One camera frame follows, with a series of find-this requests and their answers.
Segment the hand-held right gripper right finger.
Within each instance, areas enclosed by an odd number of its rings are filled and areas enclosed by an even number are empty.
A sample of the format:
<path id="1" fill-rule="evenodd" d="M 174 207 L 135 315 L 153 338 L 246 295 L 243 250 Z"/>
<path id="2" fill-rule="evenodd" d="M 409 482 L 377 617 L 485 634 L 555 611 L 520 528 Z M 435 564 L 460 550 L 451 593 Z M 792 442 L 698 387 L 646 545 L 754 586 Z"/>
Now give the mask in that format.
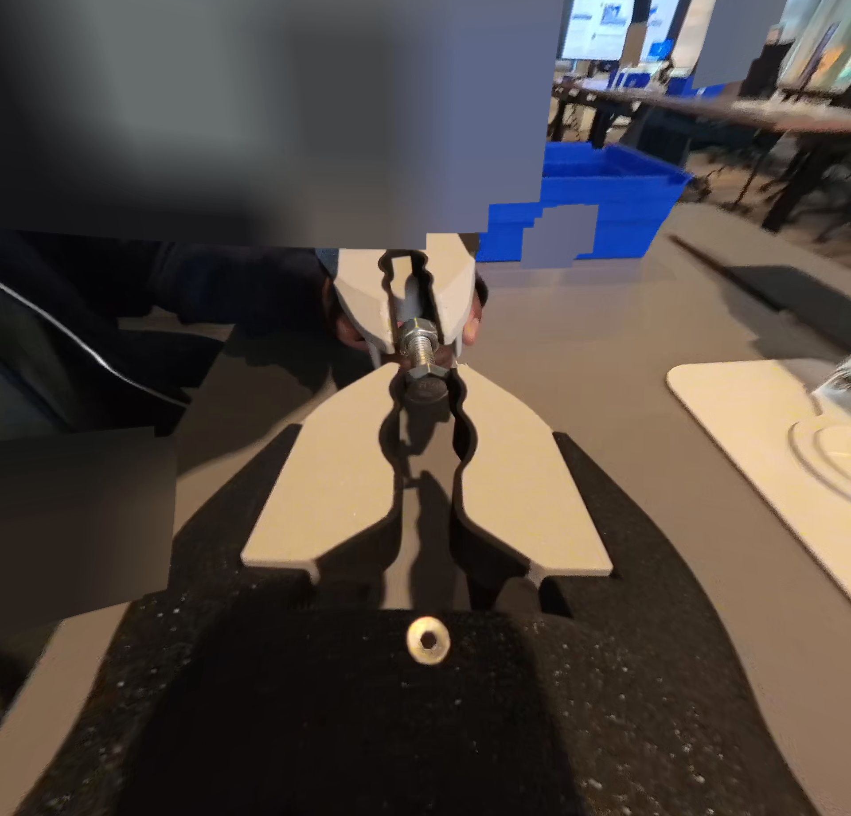
<path id="1" fill-rule="evenodd" d="M 556 435 L 524 402 L 466 364 L 451 375 L 450 549 L 485 588 L 511 578 L 609 577 L 613 564 Z"/>

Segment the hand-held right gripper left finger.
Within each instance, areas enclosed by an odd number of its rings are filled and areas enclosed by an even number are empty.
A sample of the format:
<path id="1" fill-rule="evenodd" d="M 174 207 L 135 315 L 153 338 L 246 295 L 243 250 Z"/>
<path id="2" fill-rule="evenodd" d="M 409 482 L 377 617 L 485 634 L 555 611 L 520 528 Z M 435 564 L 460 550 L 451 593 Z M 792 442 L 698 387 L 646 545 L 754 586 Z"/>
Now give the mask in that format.
<path id="1" fill-rule="evenodd" d="M 397 472 L 380 443 L 398 413 L 388 363 L 337 390 L 302 422 L 241 551 L 251 568 L 301 570 L 314 583 L 354 560 L 353 546 L 399 509 Z"/>

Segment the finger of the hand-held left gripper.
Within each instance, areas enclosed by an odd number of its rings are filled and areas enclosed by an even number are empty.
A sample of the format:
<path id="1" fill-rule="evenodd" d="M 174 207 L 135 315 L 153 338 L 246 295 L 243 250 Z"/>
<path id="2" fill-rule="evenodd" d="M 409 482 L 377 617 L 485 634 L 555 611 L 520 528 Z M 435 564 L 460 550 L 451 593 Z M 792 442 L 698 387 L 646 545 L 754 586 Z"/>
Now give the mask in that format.
<path id="1" fill-rule="evenodd" d="M 350 248 L 337 252 L 335 291 L 343 311 L 367 340 L 373 367 L 401 361 L 390 274 L 389 252 Z"/>
<path id="2" fill-rule="evenodd" d="M 428 233 L 418 272 L 418 317 L 437 333 L 437 359 L 458 359 L 479 336 L 475 252 L 460 234 Z"/>

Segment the steel hex nut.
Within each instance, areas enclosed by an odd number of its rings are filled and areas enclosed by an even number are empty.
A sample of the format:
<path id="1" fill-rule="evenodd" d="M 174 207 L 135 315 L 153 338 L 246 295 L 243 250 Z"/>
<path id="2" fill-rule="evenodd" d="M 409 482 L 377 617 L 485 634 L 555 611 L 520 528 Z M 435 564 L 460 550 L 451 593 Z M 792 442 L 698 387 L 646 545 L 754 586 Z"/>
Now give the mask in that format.
<path id="1" fill-rule="evenodd" d="M 411 318 L 399 327 L 398 344 L 400 352 L 411 360 L 433 356 L 440 345 L 437 327 L 428 319 Z"/>

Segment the steel hex bolt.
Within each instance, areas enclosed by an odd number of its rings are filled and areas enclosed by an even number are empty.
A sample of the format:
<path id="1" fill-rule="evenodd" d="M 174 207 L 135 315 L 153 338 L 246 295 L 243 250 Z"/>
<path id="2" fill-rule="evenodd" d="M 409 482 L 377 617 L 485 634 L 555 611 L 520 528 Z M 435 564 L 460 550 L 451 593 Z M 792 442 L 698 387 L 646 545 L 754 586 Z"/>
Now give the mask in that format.
<path id="1" fill-rule="evenodd" d="M 438 349 L 437 339 L 425 332 L 415 332 L 406 339 L 402 359 L 406 403 L 431 405 L 448 396 L 449 367 L 441 363 Z"/>

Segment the person's left forearm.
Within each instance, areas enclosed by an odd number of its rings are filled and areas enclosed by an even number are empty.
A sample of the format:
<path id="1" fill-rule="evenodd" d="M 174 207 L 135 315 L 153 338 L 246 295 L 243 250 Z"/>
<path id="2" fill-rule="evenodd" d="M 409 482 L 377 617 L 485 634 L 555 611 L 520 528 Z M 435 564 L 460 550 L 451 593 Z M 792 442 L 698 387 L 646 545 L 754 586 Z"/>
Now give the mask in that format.
<path id="1" fill-rule="evenodd" d="M 185 323 L 328 333 L 328 273 L 312 249 L 163 243 L 146 285 Z"/>

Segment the person's left hand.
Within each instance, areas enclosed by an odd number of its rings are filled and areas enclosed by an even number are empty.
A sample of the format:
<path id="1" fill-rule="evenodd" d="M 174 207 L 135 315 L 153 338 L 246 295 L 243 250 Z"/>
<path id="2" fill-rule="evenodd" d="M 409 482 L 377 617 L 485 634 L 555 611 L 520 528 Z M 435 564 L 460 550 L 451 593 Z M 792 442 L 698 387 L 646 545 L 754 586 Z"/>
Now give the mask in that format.
<path id="1" fill-rule="evenodd" d="M 370 353 L 367 340 L 356 329 L 351 319 L 340 306 L 333 280 L 330 277 L 326 278 L 324 282 L 322 299 L 325 318 L 336 339 L 355 351 L 366 353 L 373 362 L 375 359 Z M 476 276 L 475 293 L 471 310 L 462 329 L 462 347 L 472 346 L 476 342 L 483 319 L 484 306 L 487 301 L 488 287 L 483 278 Z M 455 349 L 451 345 L 442 346 L 435 353 L 435 362 L 443 368 L 452 368 L 455 362 Z"/>

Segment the large blue plastic bin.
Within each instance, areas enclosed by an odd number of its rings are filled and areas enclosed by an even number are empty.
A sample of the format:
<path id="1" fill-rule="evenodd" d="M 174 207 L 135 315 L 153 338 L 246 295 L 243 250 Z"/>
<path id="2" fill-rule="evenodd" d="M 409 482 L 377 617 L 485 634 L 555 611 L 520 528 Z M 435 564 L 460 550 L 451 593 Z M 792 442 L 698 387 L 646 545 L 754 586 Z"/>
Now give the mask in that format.
<path id="1" fill-rule="evenodd" d="M 493 204 L 480 234 L 480 262 L 522 257 L 523 238 L 549 208 L 597 206 L 592 247 L 578 259 L 644 257 L 693 175 L 620 144 L 547 142 L 536 203 Z"/>

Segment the white sign stand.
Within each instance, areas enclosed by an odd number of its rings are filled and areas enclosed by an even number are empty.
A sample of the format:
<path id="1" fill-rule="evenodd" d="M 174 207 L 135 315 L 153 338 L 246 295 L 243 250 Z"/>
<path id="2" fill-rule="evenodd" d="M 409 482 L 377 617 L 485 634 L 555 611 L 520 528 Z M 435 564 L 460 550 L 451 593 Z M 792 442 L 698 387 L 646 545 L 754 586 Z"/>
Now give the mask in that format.
<path id="1" fill-rule="evenodd" d="M 849 359 L 683 364 L 666 385 L 850 598 Z"/>

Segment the large display screen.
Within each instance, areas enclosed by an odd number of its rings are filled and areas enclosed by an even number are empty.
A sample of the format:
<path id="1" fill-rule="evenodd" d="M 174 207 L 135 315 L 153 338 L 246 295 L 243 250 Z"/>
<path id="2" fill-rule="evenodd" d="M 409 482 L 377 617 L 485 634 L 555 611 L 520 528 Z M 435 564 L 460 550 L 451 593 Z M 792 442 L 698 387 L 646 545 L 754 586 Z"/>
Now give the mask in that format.
<path id="1" fill-rule="evenodd" d="M 663 60 L 673 49 L 670 37 L 681 0 L 651 0 L 640 60 Z M 635 0 L 572 0 L 558 58 L 609 61 L 619 59 L 632 21 Z"/>

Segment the black flat panel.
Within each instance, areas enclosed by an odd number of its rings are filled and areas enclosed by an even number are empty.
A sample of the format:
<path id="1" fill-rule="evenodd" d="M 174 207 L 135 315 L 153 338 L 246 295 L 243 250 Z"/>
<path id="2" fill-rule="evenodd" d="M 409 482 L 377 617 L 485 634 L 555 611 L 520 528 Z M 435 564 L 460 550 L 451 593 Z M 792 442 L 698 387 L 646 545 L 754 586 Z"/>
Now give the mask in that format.
<path id="1" fill-rule="evenodd" d="M 774 314 L 789 317 L 827 344 L 849 352 L 849 296 L 787 265 L 727 265 L 679 236 L 671 236 L 671 240 Z"/>

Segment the dark long desk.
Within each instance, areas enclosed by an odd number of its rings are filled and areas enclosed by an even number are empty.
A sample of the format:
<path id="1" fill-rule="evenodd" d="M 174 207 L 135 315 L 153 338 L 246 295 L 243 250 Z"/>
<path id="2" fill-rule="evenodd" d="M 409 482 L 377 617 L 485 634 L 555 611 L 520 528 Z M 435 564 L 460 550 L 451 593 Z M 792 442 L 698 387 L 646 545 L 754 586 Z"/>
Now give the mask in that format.
<path id="1" fill-rule="evenodd" d="M 805 156 L 792 173 L 761 227 L 773 234 L 781 231 L 791 220 L 795 208 L 806 195 L 815 190 L 828 168 L 839 162 L 840 155 L 849 154 L 849 109 L 825 107 L 793 109 L 790 102 L 772 105 L 769 101 L 753 99 L 678 98 L 649 92 L 646 89 L 600 89 L 590 82 L 554 83 L 551 94 L 559 102 L 552 123 L 550 138 L 556 141 L 561 133 L 562 118 L 568 104 L 595 111 L 597 126 L 590 135 L 591 143 L 603 146 L 606 132 L 601 127 L 603 117 L 629 117 L 628 130 L 640 136 L 648 123 L 660 121 L 668 114 L 695 119 L 692 128 L 681 134 L 694 139 L 708 125 L 746 128 L 783 135 L 789 133 L 803 141 Z"/>

